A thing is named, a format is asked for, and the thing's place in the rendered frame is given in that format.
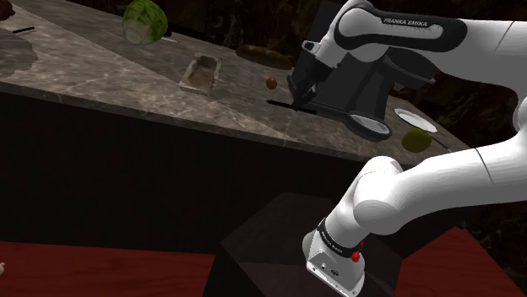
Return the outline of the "beige stone tray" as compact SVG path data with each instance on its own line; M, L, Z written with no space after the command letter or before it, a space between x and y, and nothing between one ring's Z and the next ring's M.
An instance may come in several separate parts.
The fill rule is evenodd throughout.
M181 90L198 95L210 96L217 85L220 74L221 60L197 52L182 76L179 86Z

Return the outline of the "green lettuce head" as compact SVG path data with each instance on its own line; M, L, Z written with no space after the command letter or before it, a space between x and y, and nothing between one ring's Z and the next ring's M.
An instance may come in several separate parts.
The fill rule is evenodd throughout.
M124 37L136 46L159 41L167 29L164 11L151 0L133 0L122 16Z

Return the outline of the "dark robot stand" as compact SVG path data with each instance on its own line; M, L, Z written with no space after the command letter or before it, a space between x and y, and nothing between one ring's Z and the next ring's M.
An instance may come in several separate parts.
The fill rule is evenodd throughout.
M220 243L203 297L340 297L306 269L302 239L334 208L282 193Z

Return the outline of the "thin dark utensil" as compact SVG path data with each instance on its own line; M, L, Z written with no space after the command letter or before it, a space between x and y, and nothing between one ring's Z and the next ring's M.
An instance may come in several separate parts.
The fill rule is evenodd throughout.
M442 143L440 140L438 140L437 138L435 138L433 135L431 135L432 137L432 140L435 141L436 143L438 143L440 146L442 146L444 149L446 149L449 153L452 153L453 151L444 143Z

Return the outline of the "brown bread loaf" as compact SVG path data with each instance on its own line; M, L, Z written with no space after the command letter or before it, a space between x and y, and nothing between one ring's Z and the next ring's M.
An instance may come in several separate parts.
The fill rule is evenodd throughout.
M250 62L280 70L291 70L293 64L288 56L262 46L242 45L237 47L236 54Z

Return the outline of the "yellow-green round fruit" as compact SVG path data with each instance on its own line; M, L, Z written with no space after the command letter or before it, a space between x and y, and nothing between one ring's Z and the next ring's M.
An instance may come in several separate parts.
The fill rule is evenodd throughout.
M410 129L402 138L401 145L407 151L418 154L427 150L432 143L432 136L420 129Z

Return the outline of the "white plate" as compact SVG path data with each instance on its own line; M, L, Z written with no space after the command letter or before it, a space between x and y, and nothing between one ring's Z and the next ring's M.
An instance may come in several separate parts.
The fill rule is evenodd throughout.
M394 113L403 121L411 126L420 128L426 132L437 132L437 128L425 118L405 109L396 108Z

